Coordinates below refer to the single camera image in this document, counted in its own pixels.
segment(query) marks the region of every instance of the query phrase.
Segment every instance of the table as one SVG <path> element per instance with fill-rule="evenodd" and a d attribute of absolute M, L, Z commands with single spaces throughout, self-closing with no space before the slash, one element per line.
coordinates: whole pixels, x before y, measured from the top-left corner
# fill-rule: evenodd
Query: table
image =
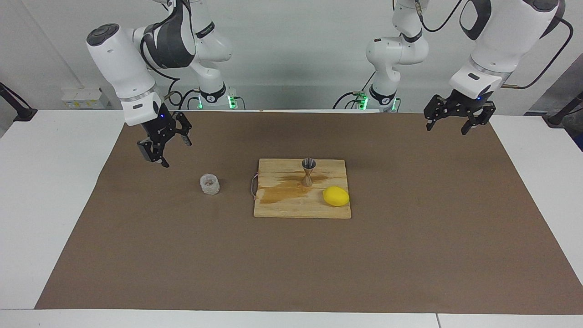
<path fill-rule="evenodd" d="M 583 282 L 583 154 L 539 117 L 491 123 Z M 17 310 L 34 308 L 122 126 L 121 111 L 43 110 L 0 139 L 0 309 L 12 309 L 0 311 L 1 326 L 583 326 L 583 316 Z"/>

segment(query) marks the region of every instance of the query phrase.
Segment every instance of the wall socket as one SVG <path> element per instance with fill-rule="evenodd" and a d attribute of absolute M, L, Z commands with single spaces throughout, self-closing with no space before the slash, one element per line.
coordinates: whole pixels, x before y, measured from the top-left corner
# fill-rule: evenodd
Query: wall socket
<path fill-rule="evenodd" d="M 98 89 L 63 89 L 61 100 L 68 109 L 106 109 L 110 101 Z"/>

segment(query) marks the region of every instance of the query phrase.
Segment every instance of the cable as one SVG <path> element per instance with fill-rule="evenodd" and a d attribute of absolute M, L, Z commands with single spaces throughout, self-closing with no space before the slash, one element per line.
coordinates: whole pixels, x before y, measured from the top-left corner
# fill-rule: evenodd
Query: cable
<path fill-rule="evenodd" d="M 572 111 L 572 112 L 568 113 L 568 114 L 567 114 L 567 115 L 565 115 L 565 116 L 569 116 L 569 115 L 573 115 L 573 114 L 575 114 L 575 113 L 579 113 L 579 112 L 580 112 L 580 111 L 582 111 L 582 110 L 583 110 L 583 107 L 582 107 L 582 108 L 579 108 L 578 110 L 574 110 L 574 111 Z"/>
<path fill-rule="evenodd" d="M 10 92 L 14 97 L 16 97 L 18 100 L 20 100 L 23 104 L 26 105 L 26 107 L 28 107 L 29 109 L 32 109 L 32 107 L 30 107 L 29 103 L 26 102 L 26 100 L 22 99 L 22 97 L 20 97 L 20 95 L 14 91 L 12 91 L 11 88 L 9 88 L 8 86 L 6 86 L 4 83 L 0 83 L 1 86 L 4 87 L 4 89 L 6 89 L 8 92 Z"/>
<path fill-rule="evenodd" d="M 243 99 L 243 97 L 233 97 L 233 99 L 241 99 L 241 101 L 243 102 L 243 109 L 247 110 L 247 106 L 245 105 L 245 99 Z"/>
<path fill-rule="evenodd" d="M 190 89 L 187 93 L 184 94 L 184 96 L 180 95 L 180 103 L 178 105 L 175 104 L 175 106 L 178 106 L 178 110 L 182 110 L 182 106 L 184 105 L 184 101 L 188 98 L 188 95 L 190 95 L 193 92 L 194 93 L 200 93 L 200 90 L 198 90 L 198 89 Z"/>
<path fill-rule="evenodd" d="M 186 102 L 186 109 L 187 109 L 187 110 L 190 110 L 190 101 L 191 101 L 191 100 L 193 100 L 193 99 L 196 99 L 196 100 L 198 100 L 198 101 L 201 101 L 201 100 L 198 98 L 198 96 L 191 97 L 191 98 L 190 98 L 190 99 L 188 99 L 188 101 Z"/>
<path fill-rule="evenodd" d="M 555 17 L 555 18 L 558 19 L 559 22 L 565 24 L 569 28 L 569 37 L 567 38 L 567 41 L 565 41 L 565 43 L 563 44 L 563 46 L 561 47 L 561 49 L 559 49 L 559 51 L 553 57 L 553 59 L 551 59 L 551 61 L 549 62 L 549 64 L 543 69 L 543 71 L 539 74 L 539 76 L 537 76 L 536 79 L 534 81 L 532 81 L 530 84 L 528 84 L 526 86 L 503 85 L 502 88 L 505 88 L 505 89 L 518 89 L 518 90 L 524 90 L 524 89 L 530 88 L 535 83 L 537 83 L 540 80 L 541 77 L 543 77 L 543 75 L 554 64 L 555 60 L 557 60 L 557 58 L 561 55 L 561 53 L 563 52 L 563 50 L 565 50 L 565 48 L 567 47 L 567 45 L 569 44 L 569 42 L 571 42 L 571 39 L 573 38 L 573 34 L 575 33 L 575 30 L 573 29 L 573 25 L 571 25 L 571 23 L 569 23 L 568 21 L 564 20 L 561 17 Z"/>
<path fill-rule="evenodd" d="M 373 77 L 376 73 L 377 73 L 376 71 L 373 72 L 373 74 L 368 78 L 368 81 L 364 84 L 363 88 L 360 89 L 360 91 L 364 91 L 366 89 L 366 86 L 370 83 L 370 81 L 373 79 Z M 352 104 L 350 109 L 354 109 L 355 104 L 356 104 L 356 102 Z"/>
<path fill-rule="evenodd" d="M 342 99 L 344 99 L 348 96 L 351 96 L 353 94 L 354 94 L 354 92 L 347 92 L 344 95 L 342 95 L 342 97 L 338 98 L 338 100 L 336 101 L 336 103 L 334 104 L 334 107 L 332 107 L 332 109 L 336 109 L 336 106 L 338 106 L 338 104 L 342 101 Z"/>
<path fill-rule="evenodd" d="M 152 35 L 154 35 L 154 31 L 155 31 L 156 29 L 158 29 L 160 26 L 162 26 L 164 23 L 166 23 L 168 20 L 170 20 L 170 19 L 171 19 L 171 18 L 172 18 L 174 15 L 176 15 L 176 12 L 177 12 L 177 8 L 174 8 L 174 10 L 172 11 L 172 13 L 171 13 L 170 15 L 168 15 L 168 17 L 166 17 L 166 18 L 165 18 L 164 20 L 162 20 L 160 23 L 156 23 L 156 24 L 154 24 L 154 26 L 153 26 L 153 28 L 152 28 L 152 31 L 151 31 L 151 34 L 152 34 Z M 145 44 L 145 43 L 146 43 L 146 35 L 144 34 L 144 36 L 142 36 L 142 39 L 141 39 L 141 41 L 140 41 L 140 55 L 142 56 L 142 59 L 144 60 L 144 62 L 146 63 L 146 65 L 148 65 L 148 67 L 149 67 L 149 68 L 150 68 L 152 71 L 156 72 L 158 75 L 160 75 L 160 76 L 162 76 L 162 77 L 164 77 L 164 78 L 167 78 L 167 79 L 169 79 L 169 80 L 172 80 L 172 83 L 171 83 L 171 84 L 170 84 L 170 86 L 168 87 L 168 94 L 167 94 L 167 96 L 168 96 L 168 100 L 169 100 L 169 102 L 170 102 L 172 105 L 174 105 L 174 106 L 179 106 L 179 109 L 180 109 L 180 107 L 182 106 L 182 103 L 184 103 L 185 96 L 183 96 L 183 95 L 182 95 L 182 93 L 180 93 L 179 91 L 172 91 L 172 88 L 174 87 L 174 85 L 176 84 L 176 82 L 180 81 L 180 78 L 175 78 L 175 77 L 172 77 L 172 76 L 170 76 L 170 75 L 166 75 L 166 74 L 164 74 L 164 73 L 160 72 L 158 69 L 156 69 L 156 68 L 155 68 L 155 67 L 152 65 L 152 63 L 150 63 L 150 61 L 149 61 L 149 60 L 146 58 L 146 54 L 145 54 L 145 52 L 144 52 L 144 44 Z M 176 93 L 176 94 L 178 94 L 178 95 L 180 96 L 180 100 L 179 100 L 177 103 L 175 103 L 175 102 L 173 102 L 173 101 L 172 101 L 172 95 L 173 95 L 173 94 L 175 94 L 175 93 Z"/>
<path fill-rule="evenodd" d="M 583 92 L 581 92 L 577 97 L 573 98 L 565 107 L 563 107 L 558 113 L 548 118 L 548 122 L 553 125 L 559 125 L 563 121 L 563 118 L 567 115 L 575 114 L 578 110 L 574 111 L 577 106 L 583 104 Z"/>
<path fill-rule="evenodd" d="M 449 14 L 449 16 L 447 16 L 447 19 L 443 22 L 443 24 L 441 24 L 440 27 L 438 27 L 434 30 L 430 29 L 429 27 L 427 27 L 427 25 L 425 25 L 425 21 L 423 20 L 423 12 L 419 9 L 419 8 L 421 8 L 421 4 L 419 4 L 419 0 L 415 0 L 415 5 L 419 5 L 419 7 L 417 9 L 417 14 L 419 15 L 419 20 L 421 20 L 421 24 L 423 25 L 423 28 L 430 33 L 434 33 L 434 32 L 441 30 L 449 22 L 449 20 L 455 14 L 455 11 L 458 10 L 458 8 L 462 4 L 462 2 L 463 2 L 463 0 L 459 0 L 458 3 L 455 5 L 454 10 L 452 10 L 451 13 Z"/>
<path fill-rule="evenodd" d="M 348 105 L 350 105 L 351 103 L 352 103 L 352 107 L 350 109 L 352 109 L 357 102 L 358 102 L 358 100 L 351 100 L 351 101 L 347 102 L 346 106 L 344 106 L 344 109 L 347 109 Z"/>

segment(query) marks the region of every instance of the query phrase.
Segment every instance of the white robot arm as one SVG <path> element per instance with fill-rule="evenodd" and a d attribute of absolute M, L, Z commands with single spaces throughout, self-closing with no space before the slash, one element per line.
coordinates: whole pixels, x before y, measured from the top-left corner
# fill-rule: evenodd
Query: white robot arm
<path fill-rule="evenodd" d="M 503 0 L 494 12 L 490 0 L 468 2 L 474 4 L 478 17 L 472 28 L 462 25 L 462 29 L 476 41 L 476 47 L 449 81 L 454 89 L 451 95 L 447 99 L 435 95 L 425 108 L 428 131 L 437 120 L 448 116 L 468 118 L 463 135 L 477 125 L 486 125 L 496 110 L 489 97 L 503 87 L 540 38 L 559 21 L 565 22 L 556 17 L 564 13 L 563 0 Z"/>
<path fill-rule="evenodd" d="M 429 0 L 421 0 L 423 9 Z M 398 0 L 393 14 L 393 25 L 401 33 L 398 37 L 380 37 L 369 42 L 366 49 L 368 61 L 376 74 L 369 89 L 370 96 L 385 110 L 392 105 L 401 73 L 396 65 L 413 65 L 423 62 L 429 53 L 429 45 L 423 37 L 416 0 Z"/>
<path fill-rule="evenodd" d="M 190 145 L 188 131 L 192 126 L 182 113 L 170 114 L 148 68 L 171 78 L 159 69 L 191 67 L 198 78 L 203 106 L 232 107 L 220 71 L 205 64 L 229 60 L 232 45 L 215 30 L 205 0 L 154 1 L 168 6 L 169 15 L 162 22 L 135 30 L 103 25 L 88 35 L 87 48 L 114 87 L 126 123 L 142 124 L 146 130 L 148 138 L 138 142 L 145 158 L 167 167 L 163 157 L 166 142 L 181 134 Z"/>

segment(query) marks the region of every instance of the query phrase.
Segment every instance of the yellow lemon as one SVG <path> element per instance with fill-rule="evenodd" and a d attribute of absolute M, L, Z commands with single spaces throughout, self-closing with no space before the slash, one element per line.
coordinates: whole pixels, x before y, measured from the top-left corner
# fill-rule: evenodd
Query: yellow lemon
<path fill-rule="evenodd" d="M 326 190 L 322 192 L 322 195 L 324 196 L 326 203 L 336 207 L 344 206 L 350 201 L 350 197 L 346 190 L 336 186 L 326 188 Z"/>

